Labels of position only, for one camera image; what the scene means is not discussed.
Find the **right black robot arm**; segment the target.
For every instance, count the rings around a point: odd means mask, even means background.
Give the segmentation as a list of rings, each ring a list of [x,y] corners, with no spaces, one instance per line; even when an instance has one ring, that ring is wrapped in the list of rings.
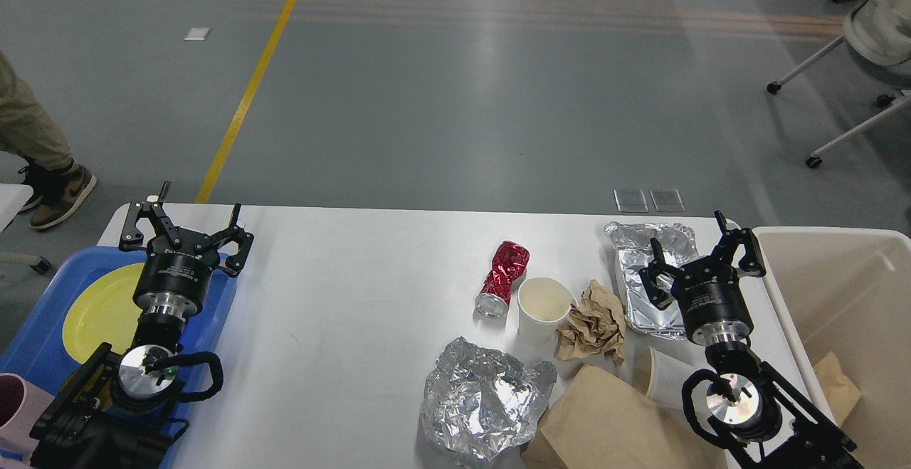
[[[742,468],[859,468],[856,443],[752,351],[754,321],[742,278],[766,275],[752,229],[729,228],[715,212],[720,239],[709,255],[680,267],[650,241],[652,259],[638,274],[652,306],[679,307],[686,338],[704,349],[708,368],[681,385],[687,424]]]

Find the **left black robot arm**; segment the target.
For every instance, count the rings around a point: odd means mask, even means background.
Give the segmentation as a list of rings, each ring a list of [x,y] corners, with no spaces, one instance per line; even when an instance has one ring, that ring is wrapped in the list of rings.
[[[157,468],[189,429],[175,408],[223,388],[219,356],[186,352],[181,339],[202,313],[214,274],[241,274],[254,236],[238,222],[241,204],[215,233],[176,226],[164,209],[169,187],[164,181],[159,193],[128,206],[118,239],[121,251],[145,255],[130,345],[118,353],[102,342],[70,375],[30,431],[33,468]]]

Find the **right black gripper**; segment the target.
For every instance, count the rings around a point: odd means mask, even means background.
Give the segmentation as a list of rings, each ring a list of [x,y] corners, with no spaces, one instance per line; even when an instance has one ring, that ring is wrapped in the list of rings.
[[[739,278],[766,275],[761,246],[750,228],[729,228],[715,211],[720,239],[715,254],[681,267],[668,265],[663,245],[651,238],[652,259],[638,272],[648,302],[657,310],[679,306],[686,338],[700,346],[747,342],[754,323],[739,287]]]

